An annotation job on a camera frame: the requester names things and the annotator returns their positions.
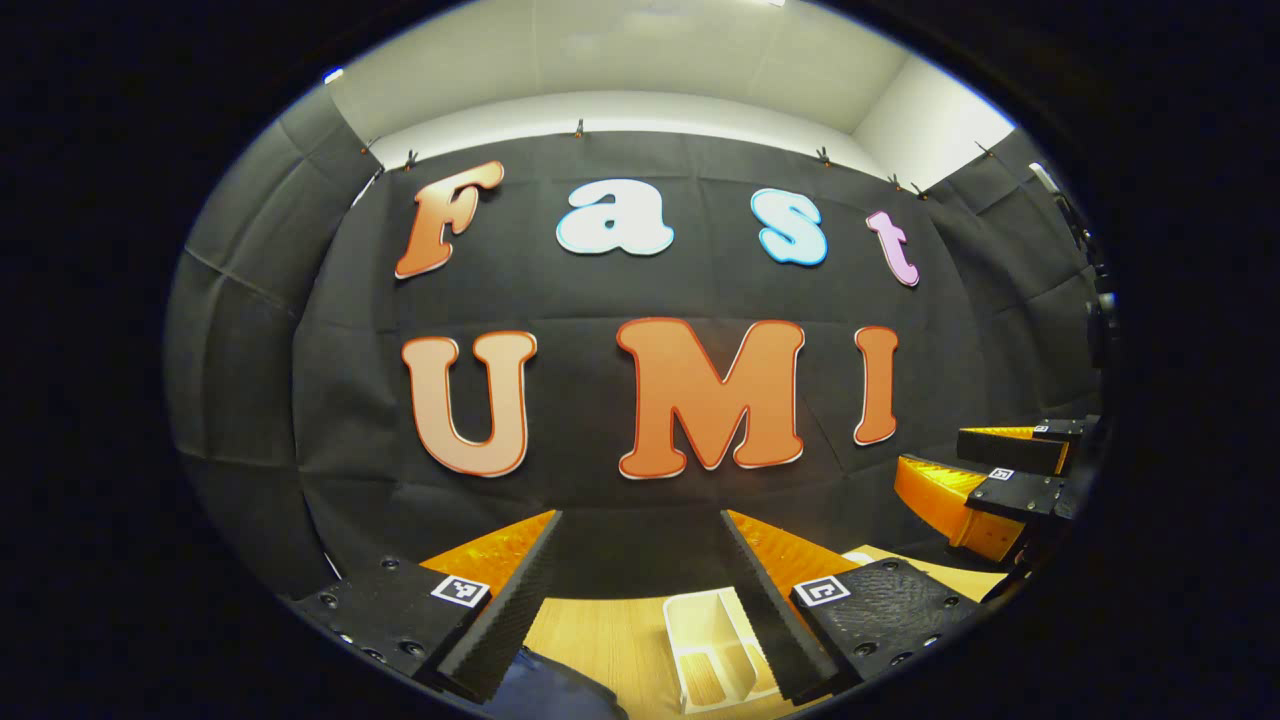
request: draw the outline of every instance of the black textured pad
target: black textured pad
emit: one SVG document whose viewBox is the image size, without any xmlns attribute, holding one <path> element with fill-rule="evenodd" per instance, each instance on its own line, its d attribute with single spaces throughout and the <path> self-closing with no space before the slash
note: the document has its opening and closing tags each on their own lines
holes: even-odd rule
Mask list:
<svg viewBox="0 0 1280 720">
<path fill-rule="evenodd" d="M 1075 445 L 1084 437 L 1084 429 L 1089 425 L 1088 419 L 1080 420 L 1051 420 L 1044 418 L 1036 425 L 1032 437 L 1052 442 L 1065 442 Z"/>
<path fill-rule="evenodd" d="M 436 666 L 448 689 L 472 702 L 485 702 L 498 691 L 550 591 L 562 516 L 562 511 L 552 516 L 498 597 Z"/>
<path fill-rule="evenodd" d="M 1062 488 L 1053 505 L 1053 516 L 1074 520 L 1089 496 L 1092 478 L 1062 478 Z"/>
<path fill-rule="evenodd" d="M 979 616 L 978 603 L 900 557 L 800 583 L 791 598 L 859 682 L 931 652 Z"/>
<path fill-rule="evenodd" d="M 1019 523 L 1030 523 L 1050 516 L 1062 482 L 1064 478 L 996 468 L 982 484 L 973 488 L 965 506 Z"/>
<path fill-rule="evenodd" d="M 840 669 L 801 624 L 786 598 L 755 557 L 727 511 L 721 552 L 742 602 L 746 619 L 760 641 L 764 657 L 778 682 L 778 693 L 795 705 L 838 689 Z"/>
<path fill-rule="evenodd" d="M 388 557 L 294 606 L 374 660 L 417 675 L 444 657 L 488 602 L 483 583 Z"/>
<path fill-rule="evenodd" d="M 956 457 L 1041 475 L 1052 475 L 1057 470 L 1061 452 L 1062 443 L 1048 439 L 1024 439 L 973 430 L 960 430 L 956 436 Z"/>
</svg>

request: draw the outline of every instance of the blue letter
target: blue letter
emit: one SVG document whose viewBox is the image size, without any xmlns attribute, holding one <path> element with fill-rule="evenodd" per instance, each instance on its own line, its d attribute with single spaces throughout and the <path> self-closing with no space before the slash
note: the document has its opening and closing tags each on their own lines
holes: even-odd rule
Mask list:
<svg viewBox="0 0 1280 720">
<path fill-rule="evenodd" d="M 804 195 L 785 190 L 758 190 L 751 196 L 751 211 L 765 227 L 760 245 L 778 263 L 817 265 L 827 258 L 827 236 L 818 223 L 822 215 Z"/>
<path fill-rule="evenodd" d="M 599 202 L 605 195 L 614 202 Z M 676 237 L 676 231 L 662 224 L 662 195 L 649 183 L 588 183 L 568 193 L 568 204 L 577 210 L 556 225 L 556 238 L 570 252 L 598 255 L 621 247 L 631 255 L 657 255 Z"/>
</svg>

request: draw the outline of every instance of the white wall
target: white wall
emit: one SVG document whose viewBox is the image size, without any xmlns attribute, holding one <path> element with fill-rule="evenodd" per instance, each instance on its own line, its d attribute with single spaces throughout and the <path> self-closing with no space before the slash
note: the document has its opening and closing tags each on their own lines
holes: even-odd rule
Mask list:
<svg viewBox="0 0 1280 720">
<path fill-rule="evenodd" d="M 902 187 L 927 188 L 1010 132 L 1010 123 L 964 83 L 913 55 L 854 131 L 854 141 Z"/>
<path fill-rule="evenodd" d="M 877 177 L 882 167 L 837 129 L 783 113 L 730 100 L 671 92 L 566 92 L 481 105 L 388 135 L 370 149 L 388 168 L 500 140 L 568 135 L 582 118 L 586 132 L 649 131 L 704 135 L 758 142 L 817 156 Z"/>
</svg>

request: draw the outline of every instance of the orange 3d-printed part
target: orange 3d-printed part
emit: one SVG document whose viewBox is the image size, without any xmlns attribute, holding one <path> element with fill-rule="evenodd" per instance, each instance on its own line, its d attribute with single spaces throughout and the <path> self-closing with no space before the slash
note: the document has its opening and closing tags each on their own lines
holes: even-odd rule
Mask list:
<svg viewBox="0 0 1280 720">
<path fill-rule="evenodd" d="M 553 515 L 554 510 L 534 515 L 447 550 L 430 560 L 424 560 L 420 565 L 438 573 L 485 583 L 493 597 L 498 597 Z"/>
<path fill-rule="evenodd" d="M 897 459 L 893 489 L 952 547 L 965 547 L 988 560 L 1002 561 L 1018 542 L 1023 523 L 965 507 L 965 500 L 987 477 L 904 455 Z"/>
<path fill-rule="evenodd" d="M 755 518 L 732 510 L 728 510 L 728 516 L 733 519 L 737 532 L 751 546 L 755 557 L 764 566 L 764 571 L 769 574 L 769 580 L 778 588 L 782 597 L 787 598 L 791 611 L 796 614 L 796 618 L 800 618 L 801 625 L 805 628 L 809 626 L 809 623 L 791 602 L 791 588 L 805 580 L 861 568 L 852 560 L 841 557 L 836 552 Z"/>
</svg>

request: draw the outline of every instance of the ceiling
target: ceiling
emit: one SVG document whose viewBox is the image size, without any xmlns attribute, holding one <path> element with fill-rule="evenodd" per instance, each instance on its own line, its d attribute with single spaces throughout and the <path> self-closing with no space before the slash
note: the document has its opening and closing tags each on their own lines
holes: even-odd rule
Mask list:
<svg viewBox="0 0 1280 720">
<path fill-rule="evenodd" d="M 330 92 L 365 138 L 599 90 L 733 100 L 851 133 L 908 55 L 799 0 L 475 0 L 349 63 Z"/>
</svg>

